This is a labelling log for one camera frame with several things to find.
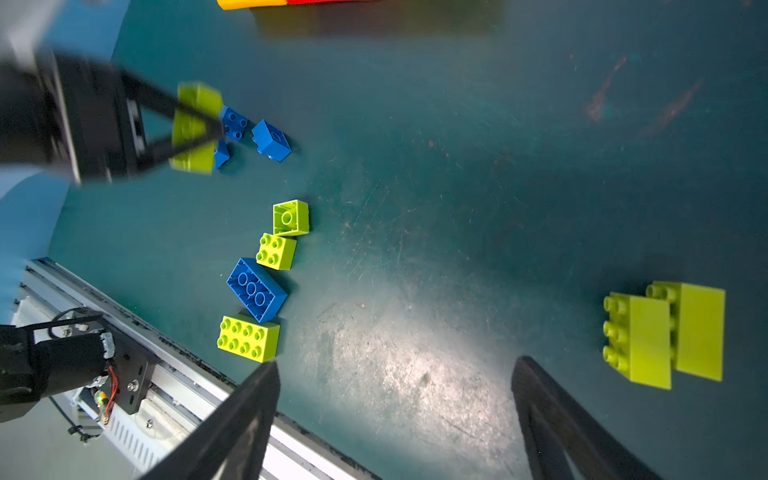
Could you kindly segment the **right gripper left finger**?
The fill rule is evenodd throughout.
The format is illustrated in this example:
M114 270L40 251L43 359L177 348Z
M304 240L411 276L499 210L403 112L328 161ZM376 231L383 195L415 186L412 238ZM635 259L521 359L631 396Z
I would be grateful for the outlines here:
M146 479L260 477L280 394L278 365L261 364Z

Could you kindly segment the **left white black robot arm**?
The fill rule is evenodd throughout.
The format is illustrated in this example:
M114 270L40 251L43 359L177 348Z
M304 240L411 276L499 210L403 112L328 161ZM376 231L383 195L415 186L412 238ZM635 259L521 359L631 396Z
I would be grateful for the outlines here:
M67 175L77 184L143 174L218 141L220 112L207 112L107 62L51 51L32 67L1 63L1 163ZM41 399L120 379L104 329L38 342L36 326L1 329L1 419Z

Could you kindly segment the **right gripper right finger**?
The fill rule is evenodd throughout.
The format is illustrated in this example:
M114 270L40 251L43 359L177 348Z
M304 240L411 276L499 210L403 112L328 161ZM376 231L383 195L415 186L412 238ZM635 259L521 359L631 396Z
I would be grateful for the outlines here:
M516 360L511 391L534 479L657 479L533 358Z

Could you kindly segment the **green 2x4 lego slanted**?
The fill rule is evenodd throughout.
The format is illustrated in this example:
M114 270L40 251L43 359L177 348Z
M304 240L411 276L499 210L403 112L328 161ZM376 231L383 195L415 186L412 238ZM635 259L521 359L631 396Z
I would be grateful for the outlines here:
M223 108L221 93L201 82L182 82L177 86L178 99L188 106L209 114L216 120L220 119ZM185 143L204 136L207 133L205 123L198 117L176 110L172 129L172 144ZM178 154L169 160L175 170L195 174L210 175L215 167L214 154L220 134L207 144Z

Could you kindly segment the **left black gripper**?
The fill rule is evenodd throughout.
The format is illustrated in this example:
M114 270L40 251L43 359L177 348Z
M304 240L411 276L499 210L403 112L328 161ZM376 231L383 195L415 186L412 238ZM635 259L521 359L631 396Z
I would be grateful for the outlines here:
M173 118L170 137L146 146L139 107ZM139 175L149 166L210 175L223 137L209 114L114 65L51 52L35 67L1 62L1 164L64 174L77 183Z

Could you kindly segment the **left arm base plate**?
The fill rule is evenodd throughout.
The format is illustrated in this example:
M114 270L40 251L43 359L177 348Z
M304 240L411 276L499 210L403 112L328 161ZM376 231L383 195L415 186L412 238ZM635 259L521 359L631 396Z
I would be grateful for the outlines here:
M115 344L111 366L115 370L117 390L110 416L116 414L118 408L126 414L135 414L146 397L158 357L136 340L117 330L111 334Z

